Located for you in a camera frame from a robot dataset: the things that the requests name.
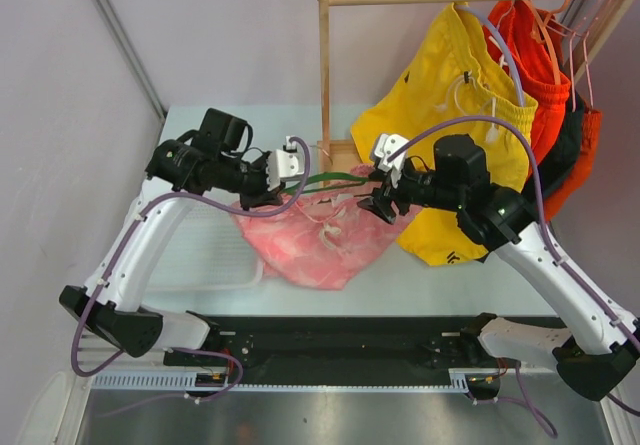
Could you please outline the pink patterned shorts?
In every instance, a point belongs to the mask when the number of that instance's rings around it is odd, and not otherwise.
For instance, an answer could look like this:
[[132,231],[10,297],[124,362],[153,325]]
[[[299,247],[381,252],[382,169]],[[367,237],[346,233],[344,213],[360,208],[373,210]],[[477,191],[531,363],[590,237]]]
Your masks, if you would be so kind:
[[357,203],[378,184],[368,180],[372,168],[360,164],[351,171],[313,175],[291,208],[268,218],[234,215],[243,238],[263,263],[266,277],[283,278],[302,287],[341,290],[377,260],[408,227],[419,209],[414,206],[395,223],[385,223]]

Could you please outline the green wire hanger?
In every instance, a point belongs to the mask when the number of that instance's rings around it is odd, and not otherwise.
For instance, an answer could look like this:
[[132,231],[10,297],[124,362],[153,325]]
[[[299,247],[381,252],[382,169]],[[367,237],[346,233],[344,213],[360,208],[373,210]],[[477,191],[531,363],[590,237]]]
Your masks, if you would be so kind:
[[299,189],[302,194],[317,193],[326,190],[358,187],[371,181],[369,175],[373,168],[362,163],[355,145],[351,142],[331,142],[323,147],[321,142],[313,145],[317,152],[319,173],[309,175],[305,181],[300,179],[286,186],[281,193],[293,196]]

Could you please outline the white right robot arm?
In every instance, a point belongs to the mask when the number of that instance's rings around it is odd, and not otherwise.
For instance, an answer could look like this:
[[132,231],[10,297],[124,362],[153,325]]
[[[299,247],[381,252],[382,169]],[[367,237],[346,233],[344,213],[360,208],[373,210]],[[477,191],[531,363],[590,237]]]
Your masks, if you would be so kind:
[[449,211],[472,242],[518,272],[562,320],[545,328],[482,313],[461,332],[463,358],[526,362],[555,371],[574,392],[606,397],[635,367],[639,321],[608,298],[571,260],[519,192],[492,183],[484,150],[468,135],[434,144],[435,167],[417,170],[408,141],[382,134],[371,151],[380,182],[359,207],[392,224],[411,207]]

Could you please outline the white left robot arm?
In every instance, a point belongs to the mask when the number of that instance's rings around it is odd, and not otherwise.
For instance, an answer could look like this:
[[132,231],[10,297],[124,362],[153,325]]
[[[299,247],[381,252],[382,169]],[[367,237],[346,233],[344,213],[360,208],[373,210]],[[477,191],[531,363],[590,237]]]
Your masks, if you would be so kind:
[[288,181],[308,177],[307,144],[289,135],[281,147],[248,161],[253,136],[246,120],[209,108],[198,128],[155,148],[116,242],[83,285],[67,285],[59,296],[77,321],[73,359],[84,332],[111,344],[117,356],[138,358],[160,348],[186,350],[202,365],[219,357],[221,341],[206,318],[151,309],[143,298],[162,253],[196,204],[250,218],[270,218],[292,206],[282,194]]

